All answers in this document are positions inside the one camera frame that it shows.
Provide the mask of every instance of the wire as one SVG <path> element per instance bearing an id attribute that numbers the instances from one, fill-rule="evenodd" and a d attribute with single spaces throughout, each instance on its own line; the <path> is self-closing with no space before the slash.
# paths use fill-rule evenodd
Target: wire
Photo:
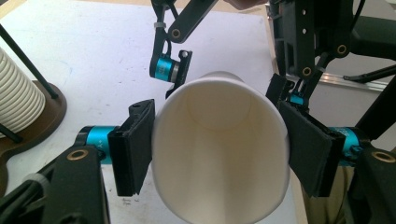
<path id="1" fill-rule="evenodd" d="M 39 174 L 51 180 L 56 159 L 44 166 Z M 12 223 L 21 211 L 29 203 L 43 197 L 43 189 L 40 184 L 32 180 L 26 180 L 8 195 L 0 199 L 0 224 Z"/>
<path id="2" fill-rule="evenodd" d="M 42 196 L 41 186 L 38 183 L 26 182 L 29 182 L 29 187 L 2 212 L 0 224 L 12 223 L 25 205 Z"/>
<path id="3" fill-rule="evenodd" d="M 361 11 L 363 10 L 364 3 L 365 3 L 365 2 L 366 2 L 365 0 L 361 0 L 361 1 L 359 2 L 358 9 L 356 10 L 356 13 L 355 13 L 355 16 L 354 16 L 354 18 L 353 18 L 352 24 L 351 24 L 351 26 L 350 26 L 350 30 L 351 30 L 351 31 L 352 31 L 353 28 L 355 27 L 356 22 L 358 21 L 358 18 L 359 18 L 359 16 L 361 15 Z"/>

